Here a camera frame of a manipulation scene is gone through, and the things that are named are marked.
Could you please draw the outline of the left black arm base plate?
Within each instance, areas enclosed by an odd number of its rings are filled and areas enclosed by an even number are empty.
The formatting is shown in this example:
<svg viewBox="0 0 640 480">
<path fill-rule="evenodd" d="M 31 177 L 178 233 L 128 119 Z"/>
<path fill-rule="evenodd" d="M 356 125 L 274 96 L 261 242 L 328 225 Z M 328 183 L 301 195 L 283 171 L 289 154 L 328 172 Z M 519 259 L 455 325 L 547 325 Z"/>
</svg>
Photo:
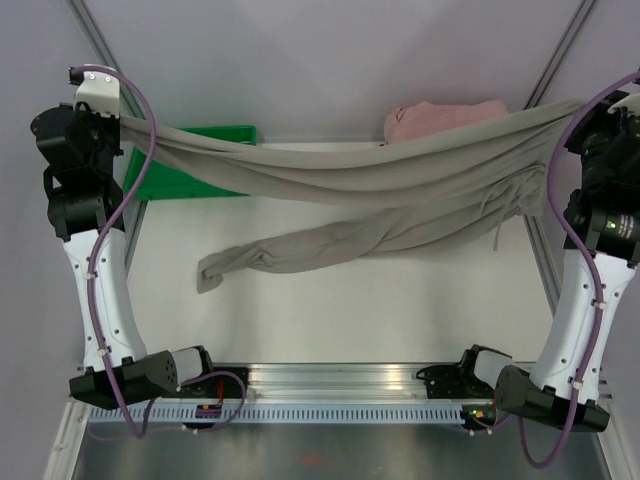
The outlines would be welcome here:
<svg viewBox="0 0 640 480">
<path fill-rule="evenodd" d="M 188 380 L 179 391 L 165 392 L 161 398 L 178 399 L 241 399 L 241 387 L 249 386 L 250 369 L 243 366 L 222 366 L 215 368 L 215 372 L 225 372 L 225 375 L 204 375 Z"/>
</svg>

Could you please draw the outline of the grey trousers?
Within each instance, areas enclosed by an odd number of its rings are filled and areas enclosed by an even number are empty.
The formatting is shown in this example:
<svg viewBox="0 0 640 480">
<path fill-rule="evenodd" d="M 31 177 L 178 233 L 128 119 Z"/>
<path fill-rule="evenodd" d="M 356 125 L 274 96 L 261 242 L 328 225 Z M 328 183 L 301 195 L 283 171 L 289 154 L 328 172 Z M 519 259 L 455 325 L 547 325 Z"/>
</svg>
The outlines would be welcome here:
<svg viewBox="0 0 640 480">
<path fill-rule="evenodd" d="M 368 216 L 264 238 L 202 258 L 205 293 L 245 268 L 305 272 L 359 258 L 431 254 L 545 205 L 552 152 L 580 110 L 548 104 L 384 147 L 298 152 L 221 141 L 133 117 L 123 137 L 198 180 L 256 197 L 349 207 Z"/>
</svg>

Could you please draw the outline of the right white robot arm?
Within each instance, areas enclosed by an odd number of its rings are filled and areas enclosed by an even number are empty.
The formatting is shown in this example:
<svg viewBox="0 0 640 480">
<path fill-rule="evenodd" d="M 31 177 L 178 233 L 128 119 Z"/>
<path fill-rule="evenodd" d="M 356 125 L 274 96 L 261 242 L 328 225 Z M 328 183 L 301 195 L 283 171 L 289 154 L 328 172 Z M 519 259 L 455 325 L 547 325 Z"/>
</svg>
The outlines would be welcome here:
<svg viewBox="0 0 640 480">
<path fill-rule="evenodd" d="M 530 371 L 510 356 L 475 345 L 456 370 L 469 396 L 491 387 L 497 407 L 577 432 L 602 432 L 598 406 L 602 357 L 622 294 L 639 265 L 639 97 L 616 90 L 571 130 L 565 148 L 579 156 L 581 185 L 563 218 L 564 273 L 552 327 Z"/>
</svg>

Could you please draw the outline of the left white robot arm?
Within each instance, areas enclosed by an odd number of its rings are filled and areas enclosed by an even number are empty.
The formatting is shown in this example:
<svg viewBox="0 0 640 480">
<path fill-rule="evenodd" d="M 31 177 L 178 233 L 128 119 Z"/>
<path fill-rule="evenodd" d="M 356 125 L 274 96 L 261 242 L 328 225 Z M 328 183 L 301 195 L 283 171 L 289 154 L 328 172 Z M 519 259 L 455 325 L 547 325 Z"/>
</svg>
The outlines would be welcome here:
<svg viewBox="0 0 640 480">
<path fill-rule="evenodd" d="M 126 234 L 113 177 L 119 120 L 86 103 L 61 104 L 31 123 L 48 163 L 47 216 L 73 270 L 84 329 L 83 372 L 71 396 L 105 410 L 172 395 L 210 395 L 218 374 L 201 346 L 148 353 L 137 328 L 125 268 Z"/>
</svg>

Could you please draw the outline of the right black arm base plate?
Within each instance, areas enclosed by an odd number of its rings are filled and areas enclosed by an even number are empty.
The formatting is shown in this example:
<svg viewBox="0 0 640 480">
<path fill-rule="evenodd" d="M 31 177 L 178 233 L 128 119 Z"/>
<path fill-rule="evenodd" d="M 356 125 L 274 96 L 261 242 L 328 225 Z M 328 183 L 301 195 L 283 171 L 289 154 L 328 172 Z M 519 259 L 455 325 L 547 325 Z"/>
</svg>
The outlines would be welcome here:
<svg viewBox="0 0 640 480">
<path fill-rule="evenodd" d="M 425 367 L 416 373 L 416 379 L 424 383 L 429 399 L 480 399 L 494 398 L 494 389 L 479 380 L 469 369 L 458 364 L 442 364 Z"/>
</svg>

